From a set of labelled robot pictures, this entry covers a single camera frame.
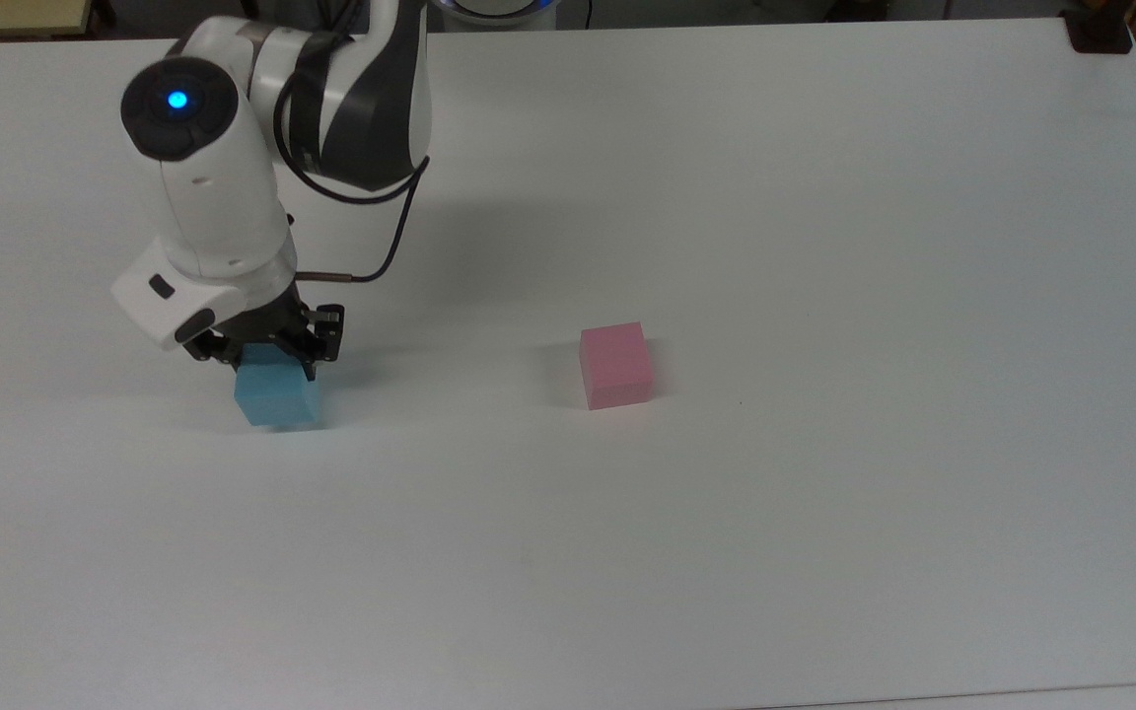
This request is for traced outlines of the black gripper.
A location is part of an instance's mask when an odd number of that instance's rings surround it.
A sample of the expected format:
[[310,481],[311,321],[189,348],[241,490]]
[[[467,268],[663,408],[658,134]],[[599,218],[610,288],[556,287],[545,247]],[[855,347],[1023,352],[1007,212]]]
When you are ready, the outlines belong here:
[[264,306],[217,324],[183,344],[195,361],[217,361],[239,370],[244,343],[287,343],[299,349],[308,382],[317,381],[319,364],[333,364],[341,351],[344,307],[339,303],[307,309],[296,283]]

